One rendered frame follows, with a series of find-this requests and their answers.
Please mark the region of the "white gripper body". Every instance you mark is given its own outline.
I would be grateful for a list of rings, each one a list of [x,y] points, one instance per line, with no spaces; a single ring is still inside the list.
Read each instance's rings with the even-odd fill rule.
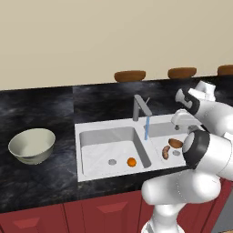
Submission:
[[[202,123],[193,117],[186,109],[179,109],[171,118],[171,123],[175,126],[201,126]]]

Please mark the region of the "grey sink faucet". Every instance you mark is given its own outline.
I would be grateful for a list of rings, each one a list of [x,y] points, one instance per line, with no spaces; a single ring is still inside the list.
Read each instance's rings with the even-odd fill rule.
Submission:
[[[139,111],[142,111],[146,117],[152,116],[152,112],[143,98],[140,95],[134,95],[133,120],[135,122],[138,121]]]

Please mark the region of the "white double sink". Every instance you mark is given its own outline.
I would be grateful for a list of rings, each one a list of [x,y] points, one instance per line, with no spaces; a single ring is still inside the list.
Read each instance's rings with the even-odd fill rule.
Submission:
[[[183,167],[186,162],[179,148],[169,149],[168,160],[162,149],[170,138],[183,141],[189,126],[171,123],[171,115],[152,116],[145,140],[147,117],[137,122],[131,118],[83,123],[75,125],[77,180],[79,182]],[[130,167],[133,157],[137,164]]]

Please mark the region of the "pale grey bowl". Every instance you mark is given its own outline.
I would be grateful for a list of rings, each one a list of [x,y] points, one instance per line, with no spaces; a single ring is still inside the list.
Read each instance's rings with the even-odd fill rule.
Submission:
[[[15,135],[8,144],[8,150],[20,162],[38,165],[50,157],[55,142],[56,136],[51,130],[32,128]]]

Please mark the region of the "brown potato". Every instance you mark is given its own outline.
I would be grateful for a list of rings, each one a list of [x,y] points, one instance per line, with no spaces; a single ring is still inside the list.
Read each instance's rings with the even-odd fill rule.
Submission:
[[[168,160],[168,157],[169,157],[169,149],[170,149],[170,146],[165,146],[163,149],[162,149],[162,157],[165,159],[165,160]]]
[[[180,140],[175,139],[175,138],[170,138],[170,139],[168,140],[168,143],[169,143],[169,145],[172,146],[173,148],[181,148],[181,147],[183,147],[183,143],[182,143]]]

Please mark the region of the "blue water stream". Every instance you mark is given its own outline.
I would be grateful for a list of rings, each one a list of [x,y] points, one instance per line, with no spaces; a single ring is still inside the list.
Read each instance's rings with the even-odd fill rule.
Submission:
[[[149,120],[150,120],[150,116],[147,116],[147,120],[146,120],[146,124],[145,124],[145,140],[147,140],[147,137],[148,137]]]

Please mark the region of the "brown round stool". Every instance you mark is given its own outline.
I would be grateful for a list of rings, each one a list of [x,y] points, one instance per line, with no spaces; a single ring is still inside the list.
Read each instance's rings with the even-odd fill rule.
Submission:
[[[195,67],[176,67],[171,68],[167,71],[167,76],[170,79],[178,79],[178,78],[191,78],[197,72]]]
[[[142,81],[145,77],[146,72],[143,70],[119,71],[114,74],[114,78],[117,82]]]
[[[223,65],[218,67],[219,76],[233,76],[233,65]]]

